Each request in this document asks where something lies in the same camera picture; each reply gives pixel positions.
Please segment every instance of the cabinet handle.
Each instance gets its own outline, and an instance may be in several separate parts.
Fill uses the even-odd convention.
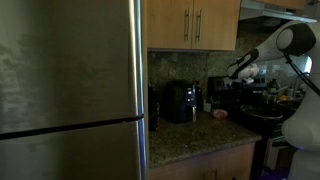
[[[196,35],[196,40],[199,42],[200,41],[200,36],[201,36],[201,20],[202,20],[202,10],[200,9],[199,13],[197,12],[197,35]]]
[[[211,169],[211,179],[218,180],[218,169],[215,169],[215,170]]]
[[[189,41],[189,8],[184,13],[184,41]]]

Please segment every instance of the upper cabinet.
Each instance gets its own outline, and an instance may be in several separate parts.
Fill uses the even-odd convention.
[[[240,0],[147,0],[148,48],[234,50]]]
[[[291,9],[303,9],[306,3],[305,0],[256,0],[259,2],[275,4]]]

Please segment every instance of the refrigerator handle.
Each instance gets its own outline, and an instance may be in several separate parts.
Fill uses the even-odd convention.
[[[131,38],[131,65],[133,78],[133,104],[135,114],[141,117],[144,114],[143,104],[143,63],[141,37],[141,3],[140,0],[130,2],[130,38]]]
[[[144,119],[138,122],[137,132],[138,132],[138,142],[139,142],[139,171],[140,180],[147,180],[147,155],[146,155],[146,132],[145,132]]]

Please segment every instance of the refrigerator door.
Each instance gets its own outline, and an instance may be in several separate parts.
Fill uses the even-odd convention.
[[[137,117],[139,0],[0,1],[0,134]]]
[[[0,179],[145,179],[142,124],[143,119],[0,141]]]

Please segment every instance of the freezer drawer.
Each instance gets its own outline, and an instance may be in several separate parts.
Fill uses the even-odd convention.
[[[0,141],[0,179],[144,179],[142,122]]]

